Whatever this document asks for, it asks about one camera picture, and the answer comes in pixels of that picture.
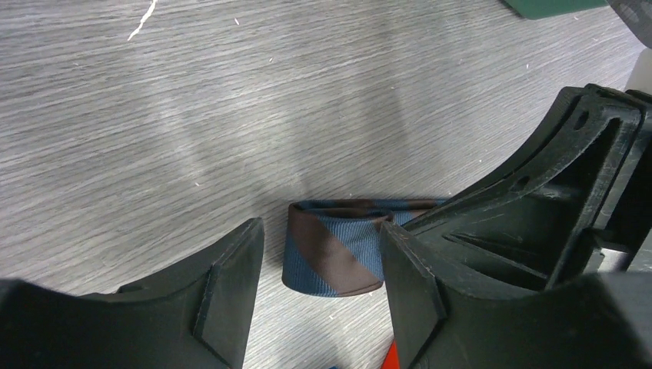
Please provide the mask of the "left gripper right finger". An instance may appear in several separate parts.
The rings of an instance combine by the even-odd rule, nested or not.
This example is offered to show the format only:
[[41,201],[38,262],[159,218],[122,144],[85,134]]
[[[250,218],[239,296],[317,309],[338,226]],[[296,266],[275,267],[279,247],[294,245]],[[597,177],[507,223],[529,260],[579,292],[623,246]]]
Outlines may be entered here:
[[381,226],[402,368],[649,368],[651,275],[585,274],[547,291],[490,278]]

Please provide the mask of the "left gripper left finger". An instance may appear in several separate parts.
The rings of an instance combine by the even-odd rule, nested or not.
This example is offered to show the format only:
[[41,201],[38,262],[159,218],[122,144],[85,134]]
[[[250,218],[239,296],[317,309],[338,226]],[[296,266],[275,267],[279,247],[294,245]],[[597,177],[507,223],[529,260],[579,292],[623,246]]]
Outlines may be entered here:
[[1,282],[3,368],[240,368],[261,272],[264,225],[113,294],[72,296]]

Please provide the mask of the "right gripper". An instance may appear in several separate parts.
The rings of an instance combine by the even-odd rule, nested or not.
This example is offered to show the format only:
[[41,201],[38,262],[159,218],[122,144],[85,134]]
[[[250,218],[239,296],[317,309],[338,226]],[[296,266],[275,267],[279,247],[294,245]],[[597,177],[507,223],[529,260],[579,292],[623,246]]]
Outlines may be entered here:
[[561,89],[502,165],[408,232],[438,253],[533,291],[633,271],[651,228],[651,95]]

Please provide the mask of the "navy brown striped tie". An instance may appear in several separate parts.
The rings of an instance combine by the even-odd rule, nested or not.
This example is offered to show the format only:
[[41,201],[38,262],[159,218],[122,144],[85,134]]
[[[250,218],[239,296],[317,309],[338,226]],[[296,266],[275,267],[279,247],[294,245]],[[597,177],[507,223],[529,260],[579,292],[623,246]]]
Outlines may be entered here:
[[380,229],[403,225],[441,199],[303,200],[288,206],[281,280],[317,297],[365,294],[384,283]]

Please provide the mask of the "green divided tray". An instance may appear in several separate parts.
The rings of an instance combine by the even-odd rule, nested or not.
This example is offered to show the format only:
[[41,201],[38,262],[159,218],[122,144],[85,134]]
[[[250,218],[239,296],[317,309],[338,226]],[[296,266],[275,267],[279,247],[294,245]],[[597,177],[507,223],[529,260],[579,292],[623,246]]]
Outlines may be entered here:
[[607,6],[605,0],[503,0],[503,3],[530,20]]

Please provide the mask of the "orange-red small block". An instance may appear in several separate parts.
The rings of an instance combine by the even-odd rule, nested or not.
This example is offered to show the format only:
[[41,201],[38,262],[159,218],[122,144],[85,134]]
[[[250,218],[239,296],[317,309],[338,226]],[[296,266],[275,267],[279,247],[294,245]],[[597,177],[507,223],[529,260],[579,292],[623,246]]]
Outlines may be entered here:
[[400,361],[395,340],[391,342],[380,369],[400,369]]

